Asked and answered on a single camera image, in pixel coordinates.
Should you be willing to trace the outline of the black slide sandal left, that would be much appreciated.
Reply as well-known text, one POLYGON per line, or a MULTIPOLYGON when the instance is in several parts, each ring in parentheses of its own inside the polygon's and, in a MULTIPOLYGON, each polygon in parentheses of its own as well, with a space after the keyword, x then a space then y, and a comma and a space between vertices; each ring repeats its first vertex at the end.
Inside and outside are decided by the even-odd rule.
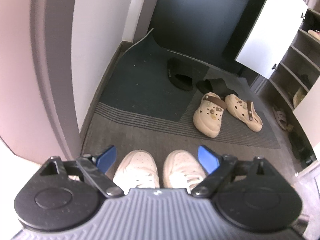
POLYGON ((172 57, 167 61, 169 81, 177 88, 185 91, 193 90, 193 69, 192 66, 172 57))

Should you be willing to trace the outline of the black slide sandal right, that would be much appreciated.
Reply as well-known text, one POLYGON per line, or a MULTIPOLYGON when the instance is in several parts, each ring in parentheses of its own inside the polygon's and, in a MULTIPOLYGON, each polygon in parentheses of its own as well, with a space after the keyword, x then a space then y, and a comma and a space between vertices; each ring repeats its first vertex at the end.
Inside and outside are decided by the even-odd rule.
POLYGON ((236 91, 231 90, 227 87, 224 79, 205 79, 203 81, 198 81, 196 83, 197 89, 202 94, 207 93, 215 93, 221 99, 224 99, 226 96, 234 94, 235 96, 239 96, 236 91))

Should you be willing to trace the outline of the white cabinet door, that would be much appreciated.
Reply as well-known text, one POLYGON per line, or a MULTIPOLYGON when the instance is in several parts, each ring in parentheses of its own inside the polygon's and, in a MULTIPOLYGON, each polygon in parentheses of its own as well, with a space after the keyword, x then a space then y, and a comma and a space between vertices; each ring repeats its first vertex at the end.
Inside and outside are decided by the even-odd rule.
POLYGON ((319 135, 319 79, 293 111, 307 135, 319 135))
POLYGON ((266 0, 235 60, 269 79, 304 20, 303 0, 266 0))

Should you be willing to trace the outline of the white chunky sneaker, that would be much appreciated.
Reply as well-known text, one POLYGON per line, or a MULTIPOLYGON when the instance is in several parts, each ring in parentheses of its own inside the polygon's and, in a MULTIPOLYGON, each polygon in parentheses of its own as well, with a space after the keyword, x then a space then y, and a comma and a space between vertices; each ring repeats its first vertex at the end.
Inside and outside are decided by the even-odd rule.
POLYGON ((125 155, 114 174, 113 182, 125 194, 134 188, 159 188, 157 166, 151 154, 135 150, 125 155))
POLYGON ((188 151, 171 152, 163 166, 163 184, 166 188, 186 189, 190 194, 206 174, 197 159, 188 151))

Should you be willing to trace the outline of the grey striped door mat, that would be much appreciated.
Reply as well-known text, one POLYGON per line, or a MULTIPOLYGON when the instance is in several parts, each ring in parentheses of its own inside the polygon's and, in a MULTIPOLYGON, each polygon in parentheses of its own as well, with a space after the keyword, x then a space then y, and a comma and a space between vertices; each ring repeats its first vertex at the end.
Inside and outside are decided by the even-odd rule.
POLYGON ((232 154, 241 160, 265 157, 287 180, 294 181, 302 166, 289 137, 276 123, 271 107, 250 90, 247 81, 179 56, 192 67, 195 80, 222 78, 240 98, 253 101, 263 121, 262 130, 253 132, 225 112, 219 135, 211 139, 193 124, 201 92, 178 89, 169 81, 167 61, 172 57, 175 53, 160 47, 148 34, 119 58, 95 107, 82 152, 97 155, 114 145, 121 160, 132 150, 145 150, 162 168, 171 151, 196 154, 200 145, 206 145, 218 154, 232 154))

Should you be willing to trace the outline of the dark shoes under cabinet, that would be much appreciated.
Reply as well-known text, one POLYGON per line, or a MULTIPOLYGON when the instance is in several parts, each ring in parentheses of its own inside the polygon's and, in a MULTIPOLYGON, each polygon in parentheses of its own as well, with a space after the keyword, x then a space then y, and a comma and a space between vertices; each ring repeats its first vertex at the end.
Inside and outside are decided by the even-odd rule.
POLYGON ((316 157, 313 150, 305 143, 293 127, 289 129, 289 141, 292 153, 294 157, 300 161, 302 168, 306 168, 315 162, 316 157))

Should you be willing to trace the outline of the yellow-green shoe on shelf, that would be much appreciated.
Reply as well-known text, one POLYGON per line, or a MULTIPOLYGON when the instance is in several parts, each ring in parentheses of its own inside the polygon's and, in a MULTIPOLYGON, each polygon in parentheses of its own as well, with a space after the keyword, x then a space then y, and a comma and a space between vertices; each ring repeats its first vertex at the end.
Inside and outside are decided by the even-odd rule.
POLYGON ((302 100, 305 98, 307 92, 303 87, 300 87, 296 93, 293 96, 293 106, 294 108, 297 108, 297 106, 302 102, 302 100))

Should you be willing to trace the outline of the black slide sandal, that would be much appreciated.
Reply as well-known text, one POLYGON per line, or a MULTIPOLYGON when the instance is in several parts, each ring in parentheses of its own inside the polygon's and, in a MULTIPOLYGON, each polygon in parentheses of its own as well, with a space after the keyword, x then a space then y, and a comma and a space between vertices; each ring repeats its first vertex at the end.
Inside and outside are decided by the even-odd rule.
POLYGON ((231 90, 227 87, 224 79, 205 79, 203 81, 198 81, 196 83, 197 89, 202 94, 207 93, 215 93, 221 99, 224 99, 226 96, 234 94, 235 96, 239 96, 236 91, 231 90))
POLYGON ((193 69, 192 66, 172 57, 167 61, 169 81, 177 88, 185 91, 193 90, 193 69))

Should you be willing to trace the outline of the shoe cabinet shelves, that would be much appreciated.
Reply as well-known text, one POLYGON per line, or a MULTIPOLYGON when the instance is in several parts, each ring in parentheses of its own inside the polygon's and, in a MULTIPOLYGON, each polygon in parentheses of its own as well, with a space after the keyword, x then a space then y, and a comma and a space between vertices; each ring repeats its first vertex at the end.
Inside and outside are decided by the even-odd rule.
POLYGON ((300 87, 310 91, 319 78, 319 40, 308 34, 309 29, 319 31, 319 11, 311 8, 276 70, 255 90, 257 94, 294 110, 292 99, 296 91, 300 87))

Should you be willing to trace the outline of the beige slide sandal under cabinet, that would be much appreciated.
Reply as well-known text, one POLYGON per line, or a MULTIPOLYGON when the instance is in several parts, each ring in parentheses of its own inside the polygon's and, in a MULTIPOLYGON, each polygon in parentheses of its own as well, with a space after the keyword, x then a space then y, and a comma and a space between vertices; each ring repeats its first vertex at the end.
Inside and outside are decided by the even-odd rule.
POLYGON ((272 111, 279 127, 284 131, 287 130, 287 119, 284 110, 277 106, 273 106, 272 111))

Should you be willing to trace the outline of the cream clog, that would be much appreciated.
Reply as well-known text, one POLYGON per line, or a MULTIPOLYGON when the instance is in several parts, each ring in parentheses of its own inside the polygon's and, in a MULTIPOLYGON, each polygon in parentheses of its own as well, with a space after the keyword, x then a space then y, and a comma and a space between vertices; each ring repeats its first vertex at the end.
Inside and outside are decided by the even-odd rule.
POLYGON ((225 97, 228 112, 247 125, 253 132, 260 132, 263 121, 254 108, 253 101, 245 101, 234 94, 225 97))
POLYGON ((209 138, 219 135, 226 103, 215 93, 204 94, 200 106, 193 115, 195 127, 209 138))

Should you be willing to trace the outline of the white cabinet door left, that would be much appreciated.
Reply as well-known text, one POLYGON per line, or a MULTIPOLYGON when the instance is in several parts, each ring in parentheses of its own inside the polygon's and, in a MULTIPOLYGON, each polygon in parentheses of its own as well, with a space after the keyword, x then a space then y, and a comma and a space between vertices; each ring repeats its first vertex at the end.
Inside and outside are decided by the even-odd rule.
POLYGON ((235 60, 269 79, 304 20, 303 0, 266 0, 235 60))

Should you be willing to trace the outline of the pink white sneaker on shelf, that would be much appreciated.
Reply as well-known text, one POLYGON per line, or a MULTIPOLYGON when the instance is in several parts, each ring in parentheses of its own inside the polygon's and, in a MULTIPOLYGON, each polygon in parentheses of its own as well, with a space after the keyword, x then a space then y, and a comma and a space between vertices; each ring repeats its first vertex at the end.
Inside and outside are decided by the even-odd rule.
POLYGON ((313 36, 315 39, 320 40, 320 31, 318 30, 308 30, 308 34, 310 34, 311 36, 313 36))

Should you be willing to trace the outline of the white cabinet door right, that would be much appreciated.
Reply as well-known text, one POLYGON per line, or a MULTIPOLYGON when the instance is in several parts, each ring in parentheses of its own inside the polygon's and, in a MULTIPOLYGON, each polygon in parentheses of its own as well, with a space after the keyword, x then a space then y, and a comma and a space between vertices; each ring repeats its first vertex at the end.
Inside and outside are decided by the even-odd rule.
POLYGON ((319 79, 293 111, 307 135, 319 135, 319 79))

